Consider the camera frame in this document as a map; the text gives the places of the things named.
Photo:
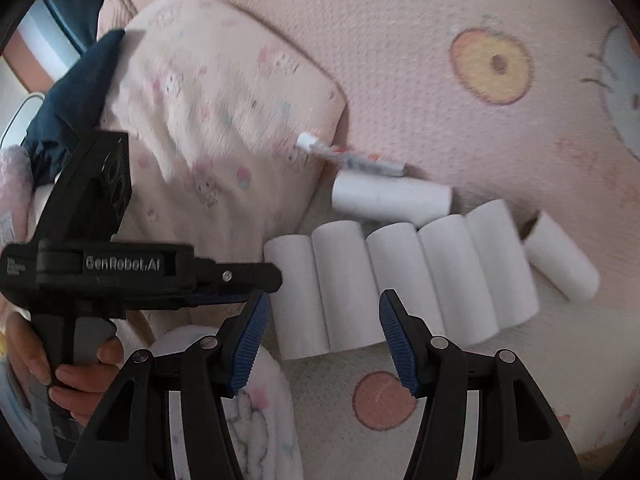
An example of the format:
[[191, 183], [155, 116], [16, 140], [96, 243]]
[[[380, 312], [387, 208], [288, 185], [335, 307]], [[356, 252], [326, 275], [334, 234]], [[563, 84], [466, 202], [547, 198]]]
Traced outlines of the person's left hand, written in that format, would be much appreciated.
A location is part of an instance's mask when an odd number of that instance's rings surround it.
[[87, 366], [60, 365], [54, 372], [47, 361], [40, 339], [20, 312], [12, 312], [6, 320], [8, 359], [17, 382], [24, 393], [29, 381], [36, 378], [50, 386], [52, 377], [58, 381], [49, 389], [50, 399], [70, 414], [82, 426], [88, 424], [102, 396], [119, 372], [124, 348], [114, 336], [96, 352], [94, 362]]

